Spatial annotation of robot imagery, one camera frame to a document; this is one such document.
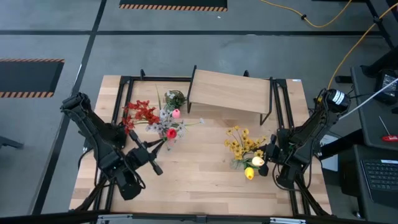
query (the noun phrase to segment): yellow cable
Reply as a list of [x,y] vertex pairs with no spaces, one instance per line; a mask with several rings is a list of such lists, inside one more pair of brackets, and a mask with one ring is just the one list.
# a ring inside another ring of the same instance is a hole
[[[276,7],[282,8],[282,9],[290,10],[290,11],[292,11],[292,12],[297,13],[297,14],[300,15],[300,16],[303,16],[303,14],[302,14],[301,12],[298,12],[297,10],[292,9],[292,8],[290,8],[290,7],[286,7],[286,6],[281,6],[281,5],[278,5],[278,4],[274,4],[274,3],[271,3],[271,2],[266,1],[266,0],[260,0],[260,1],[262,1],[262,2],[264,2],[264,3],[267,3],[267,4],[270,4],[271,6],[276,6]],[[307,18],[304,18],[304,20],[306,20],[306,21],[308,22],[308,24],[310,24],[311,26],[313,26],[313,27],[315,27],[315,28],[323,28],[323,27],[326,27],[326,26],[330,25],[332,22],[334,22],[334,21],[347,9],[347,7],[348,7],[349,4],[351,3],[351,1],[353,1],[353,0],[349,0],[349,1],[347,2],[346,6],[337,14],[337,16],[335,16],[330,22],[328,22],[328,23],[326,23],[326,24],[324,24],[324,25],[322,25],[322,26],[317,26],[317,25],[312,24]]]
[[[383,18],[389,11],[391,11],[394,7],[398,6],[398,3],[395,3],[393,6],[391,6],[389,9],[387,9],[387,11],[385,11],[383,14],[381,14],[381,16],[379,17],[379,19]],[[357,43],[351,48],[351,50],[349,50],[349,52],[344,56],[343,60],[340,62],[340,64],[337,66],[333,76],[331,77],[330,81],[329,81],[329,85],[328,85],[328,90],[330,89],[331,83],[334,79],[334,77],[336,76],[337,71],[340,69],[341,65],[344,63],[344,61],[347,59],[347,57],[350,55],[350,53],[354,50],[354,48],[356,46],[358,46],[358,44],[365,38],[366,34],[368,34],[368,32],[375,26],[376,24],[374,23],[371,27],[369,27],[369,29],[362,35],[362,37],[359,39],[359,41],[357,41]]]

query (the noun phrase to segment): keyboard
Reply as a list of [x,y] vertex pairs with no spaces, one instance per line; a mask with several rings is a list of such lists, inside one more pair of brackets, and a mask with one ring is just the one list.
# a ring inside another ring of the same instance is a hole
[[361,164],[372,200],[398,207],[398,161],[364,159]]

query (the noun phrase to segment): gray floor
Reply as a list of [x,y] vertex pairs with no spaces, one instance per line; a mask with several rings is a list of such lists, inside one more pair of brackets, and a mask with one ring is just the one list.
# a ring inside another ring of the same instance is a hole
[[[3,1],[0,30],[91,30],[100,0]],[[329,21],[345,4],[280,1],[308,15],[316,24]],[[275,9],[258,0],[229,0],[229,11],[173,12],[118,9],[118,0],[108,0],[100,30],[315,30],[292,12]],[[387,9],[377,5],[378,12]],[[392,17],[386,21],[393,23]],[[364,4],[354,3],[327,30],[366,30],[372,17]],[[98,35],[80,90],[95,103],[103,75],[147,74],[189,76],[194,65],[252,77],[300,78],[308,106],[324,88],[345,53],[359,37],[282,37],[238,35]],[[65,58],[65,66],[53,98],[0,99],[0,135],[25,144],[22,150],[0,150],[0,216],[29,213],[40,176],[44,171],[61,114],[59,106],[72,89],[88,41],[87,35],[0,35],[0,57]],[[349,75],[353,65],[369,64],[388,51],[379,37],[366,38],[342,66]],[[345,92],[349,85],[337,85]],[[359,127],[358,115],[338,123],[332,131],[345,135]],[[67,211],[77,174],[83,138],[70,124],[55,169],[43,212]],[[353,218],[352,198],[340,188],[327,185],[333,213]]]

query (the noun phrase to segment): pink flower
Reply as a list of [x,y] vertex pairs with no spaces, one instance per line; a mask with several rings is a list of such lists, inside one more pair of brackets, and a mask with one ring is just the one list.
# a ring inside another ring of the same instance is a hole
[[177,136],[177,132],[175,129],[170,128],[169,130],[167,130],[166,136],[168,139],[173,139]]
[[175,118],[175,119],[180,118],[180,115],[181,115],[181,113],[180,113],[179,109],[173,110],[173,113],[172,113],[173,118]]

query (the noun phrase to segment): hazard stripe tape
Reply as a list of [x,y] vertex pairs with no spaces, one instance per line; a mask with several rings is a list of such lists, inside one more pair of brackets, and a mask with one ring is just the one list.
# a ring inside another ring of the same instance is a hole
[[54,92],[0,92],[0,98],[49,98]]
[[226,7],[208,7],[208,6],[163,6],[163,5],[142,5],[142,4],[122,4],[120,9],[158,9],[158,10],[176,10],[176,11],[213,11],[226,12]]
[[60,58],[0,58],[0,62],[62,62],[65,63],[65,59]]

